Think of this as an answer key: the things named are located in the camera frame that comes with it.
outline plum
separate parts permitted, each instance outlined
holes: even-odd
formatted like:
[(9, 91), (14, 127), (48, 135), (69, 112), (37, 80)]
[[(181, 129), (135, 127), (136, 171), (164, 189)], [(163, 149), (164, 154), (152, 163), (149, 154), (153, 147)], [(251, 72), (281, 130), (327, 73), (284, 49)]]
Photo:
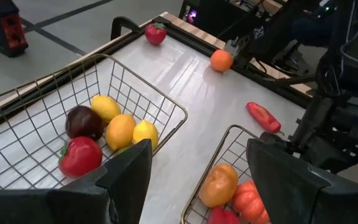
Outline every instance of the plum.
[(76, 106), (67, 114), (65, 129), (72, 139), (86, 136), (97, 141), (103, 134), (104, 122), (91, 108)]

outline cable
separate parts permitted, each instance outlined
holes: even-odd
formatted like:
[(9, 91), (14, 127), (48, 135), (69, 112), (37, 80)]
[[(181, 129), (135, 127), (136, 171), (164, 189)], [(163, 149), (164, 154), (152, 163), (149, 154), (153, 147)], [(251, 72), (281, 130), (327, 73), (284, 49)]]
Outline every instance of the cable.
[(256, 58), (255, 58), (255, 61), (263, 68), (264, 72), (267, 74), (267, 69), (266, 69), (265, 65), (263, 65), (263, 64), (262, 64), (259, 60), (257, 60)]
[(264, 9), (264, 12), (267, 12), (267, 11), (266, 11), (266, 7), (265, 7), (265, 5), (264, 5), (264, 4), (262, 4), (264, 1), (265, 1), (265, 0), (261, 0), (261, 1), (257, 4), (257, 6), (259, 6), (259, 4), (261, 4), (261, 5), (262, 5), (262, 7), (263, 7), (263, 9)]
[[(258, 4), (254, 7), (258, 7), (258, 5), (262, 2), (264, 2), (265, 0), (261, 0), (260, 2), (258, 2)], [(232, 27), (234, 27), (235, 25), (237, 25), (237, 23), (239, 23), (240, 21), (243, 20), (243, 18), (245, 18), (246, 16), (248, 16), (248, 12), (244, 13), (244, 15), (238, 19), (236, 22), (233, 22), (228, 28), (226, 28), (224, 31), (222, 31), (220, 34), (218, 34), (218, 36), (216, 36), (217, 38), (220, 38), (220, 36), (222, 36), (224, 33), (226, 33), (229, 29), (231, 29)]]
[(287, 70), (285, 70), (285, 69), (282, 69), (282, 68), (280, 68), (278, 65), (276, 65), (276, 64), (274, 64), (274, 63), (271, 63), (271, 64), (272, 64), (272, 65), (275, 67), (275, 69), (278, 70), (279, 72), (282, 72), (282, 73), (284, 73), (284, 74), (286, 74), (286, 75), (289, 75), (289, 76), (298, 76), (297, 73), (293, 73), (293, 72), (287, 71)]
[(235, 0), (232, 2), (232, 4), (235, 4), (237, 2), (240, 3), (237, 5), (237, 7), (241, 8), (241, 6), (244, 5), (245, 7), (247, 7), (247, 10), (248, 10), (247, 12), (249, 12), (254, 7), (251, 3), (247, 2), (246, 0)]
[(345, 48), (346, 48), (349, 44), (351, 44), (353, 41), (355, 41), (357, 37), (358, 37), (358, 29), (357, 29), (357, 32), (356, 32), (356, 34), (354, 35), (354, 37), (353, 37), (350, 41), (348, 41), (348, 42), (346, 42), (344, 45), (342, 45), (342, 47), (339, 49), (340, 52), (341, 52), (341, 55), (342, 55), (344, 58), (346, 58), (346, 59), (348, 59), (348, 60), (350, 60), (350, 61), (352, 61), (352, 62), (354, 62), (354, 63), (356, 63), (356, 64), (358, 64), (358, 59), (356, 59), (356, 58), (354, 58), (354, 57), (351, 57), (350, 55), (346, 54), (346, 53), (345, 53)]

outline gray floor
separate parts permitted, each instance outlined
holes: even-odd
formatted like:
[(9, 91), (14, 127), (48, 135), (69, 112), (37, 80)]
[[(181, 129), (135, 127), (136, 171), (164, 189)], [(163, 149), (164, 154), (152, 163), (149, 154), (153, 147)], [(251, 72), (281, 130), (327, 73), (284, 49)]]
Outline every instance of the gray floor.
[(141, 24), (164, 11), (178, 15), (182, 4), (181, 0), (14, 2), (26, 25), (29, 48), (17, 58), (0, 54), (0, 93), (48, 75), (105, 44), (109, 41), (111, 22), (117, 16)]

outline wooden table edge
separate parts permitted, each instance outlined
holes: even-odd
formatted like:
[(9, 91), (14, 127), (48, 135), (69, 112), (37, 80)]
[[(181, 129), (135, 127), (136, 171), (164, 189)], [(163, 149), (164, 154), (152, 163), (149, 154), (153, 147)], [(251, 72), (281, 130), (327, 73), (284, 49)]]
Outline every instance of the wooden table edge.
[[(164, 17), (165, 19), (171, 21), (174, 25), (176, 25), (177, 27), (193, 34), (194, 36), (196, 36), (197, 38), (200, 38), (204, 41), (206, 41), (207, 43), (211, 44), (211, 45), (214, 45), (215, 47), (219, 48), (219, 49), (223, 49), (223, 47), (225, 46), (225, 42), (219, 40), (218, 38), (214, 37), (213, 35), (210, 35), (206, 32), (204, 32), (203, 30), (183, 21), (182, 19), (179, 19), (177, 16), (174, 16), (172, 14), (170, 14), (169, 12), (163, 12), (161, 13), (160, 15), (158, 16), (162, 16)], [(143, 26), (144, 24), (147, 24), (149, 23), (151, 20), (148, 20), (147, 22), (141, 24), (140, 26)], [(115, 43), (116, 41), (126, 37), (127, 35), (129, 35), (131, 32), (127, 32), (117, 38), (115, 38), (114, 40), (111, 40), (109, 42), (107, 42), (106, 44), (98, 47), (97, 49), (93, 50), (92, 52), (90, 53), (87, 53), (86, 55), (76, 59), (74, 62), (72, 63), (69, 63), (67, 66), (69, 65), (73, 65), (74, 63), (77, 63), (81, 60), (84, 60), (92, 55), (94, 55), (97, 51), (101, 50), (101, 49), (104, 49), (106, 47), (108, 47), (109, 45)], [(253, 63), (257, 68), (260, 68), (260, 65), (255, 61), (255, 60), (251, 60), (251, 63)], [(279, 72), (278, 70), (274, 69), (273, 67), (269, 66), (269, 65), (266, 65), (263, 63), (263, 65), (265, 66), (265, 68), (267, 69), (267, 73), (268, 75), (270, 75), (271, 77), (274, 77), (274, 78), (289, 78), (288, 75), (282, 73), (282, 72)], [(43, 77), (43, 78), (40, 78), (38, 81), (32, 81), (30, 83), (28, 83), (27, 87), (25, 87), (23, 90), (20, 90), (19, 91), (19, 94), (18, 93), (15, 93), (13, 94), (12, 96), (6, 98), (5, 100), (2, 100), (0, 102), (0, 106), (3, 106), (13, 100), (15, 100), (19, 95), (23, 95), (23, 94), (26, 94), (27, 92), (33, 90), (34, 88), (37, 87), (37, 85), (41, 85), (47, 81), (49, 81), (51, 78), (53, 78), (54, 75), (58, 75), (58, 74), (51, 74), (51, 75), (47, 75), (46, 77)], [(297, 84), (297, 85), (292, 85), (292, 87), (304, 94), (307, 94), (306, 92), (308, 90), (310, 90), (311, 88), (304, 85), (304, 84)]]

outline orange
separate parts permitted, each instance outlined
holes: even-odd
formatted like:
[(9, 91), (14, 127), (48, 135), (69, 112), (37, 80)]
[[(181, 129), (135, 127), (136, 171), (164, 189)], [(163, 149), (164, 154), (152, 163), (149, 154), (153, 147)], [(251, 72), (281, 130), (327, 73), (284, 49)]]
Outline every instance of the orange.
[(233, 64), (232, 55), (225, 50), (216, 50), (211, 56), (211, 66), (219, 72), (225, 72)]

